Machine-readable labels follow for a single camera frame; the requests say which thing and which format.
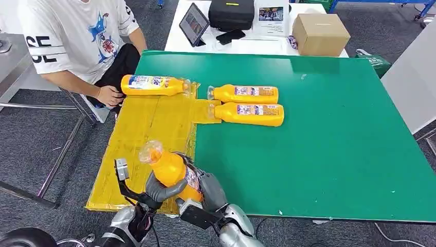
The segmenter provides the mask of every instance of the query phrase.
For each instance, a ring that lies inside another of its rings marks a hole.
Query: smartphone
[[[232,32],[223,33],[216,37],[222,45],[227,45],[231,40],[238,40],[245,37],[245,33],[241,30],[233,30]]]

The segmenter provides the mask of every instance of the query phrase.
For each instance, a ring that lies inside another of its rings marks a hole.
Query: yellow tape
[[[209,113],[210,105],[221,105],[221,101],[219,100],[206,100],[206,99],[197,99],[194,100],[192,106],[192,122],[196,124],[220,124],[221,119],[214,118],[213,112]]]
[[[94,187],[86,208],[98,211],[117,211],[129,204],[121,195],[115,174],[114,159],[126,158],[130,178],[127,186],[137,193],[144,185],[151,168],[139,161],[139,149],[149,140],[159,140],[169,151],[181,151],[194,157],[196,124],[192,119],[205,118],[205,108],[219,101],[196,100],[198,85],[186,96],[128,96],[115,124]],[[177,214],[175,199],[166,200],[160,213]]]

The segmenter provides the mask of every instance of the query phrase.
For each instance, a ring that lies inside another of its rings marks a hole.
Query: plastic bottle
[[[196,202],[202,201],[203,196],[199,191],[200,185],[195,171],[187,167],[178,154],[164,150],[161,142],[147,142],[139,151],[139,160],[149,164],[156,178],[167,187],[186,179],[188,185],[178,196],[185,201],[189,198]]]
[[[284,119],[283,106],[279,104],[248,104],[229,102],[210,105],[210,117],[239,124],[280,126]]]
[[[168,95],[191,92],[191,82],[168,76],[125,75],[121,89],[126,95]]]
[[[264,103],[277,104],[279,90],[275,86],[234,86],[223,85],[220,87],[209,86],[207,98],[219,99],[224,103]]]

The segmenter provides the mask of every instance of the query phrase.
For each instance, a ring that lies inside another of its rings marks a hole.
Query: gray carpet
[[[167,0],[158,10],[154,1],[127,0],[146,34],[150,49],[164,49],[176,0]],[[352,39],[347,45],[350,56],[356,48],[381,54],[395,61],[421,31],[411,21],[417,13],[412,6],[401,9],[389,4],[340,3],[336,12]],[[70,104],[59,92],[20,90],[12,102]],[[54,163],[79,113],[4,109],[0,112],[0,180],[37,192],[51,164]],[[70,152],[47,193],[60,203],[58,209],[45,209],[31,202],[0,192],[0,234],[19,227],[39,227],[56,239],[80,238],[90,232],[101,236],[113,213],[87,211],[83,208],[97,175],[101,158],[114,126],[110,117],[105,124],[79,130]],[[429,163],[436,170],[436,160],[425,142],[419,142]],[[262,218],[251,218],[256,226]],[[436,245],[436,226],[380,224],[391,238],[418,241],[427,247]],[[219,246],[212,231],[203,231],[179,219],[158,215],[155,227],[161,246]],[[315,225],[305,219],[267,219],[259,227],[259,239],[266,246],[413,246],[387,242],[368,222],[329,222]],[[146,246],[155,246],[151,235]]]

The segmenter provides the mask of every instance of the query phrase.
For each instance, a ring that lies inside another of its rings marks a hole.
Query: black case
[[[254,18],[254,0],[212,0],[210,4],[210,26],[223,32],[248,30]]]

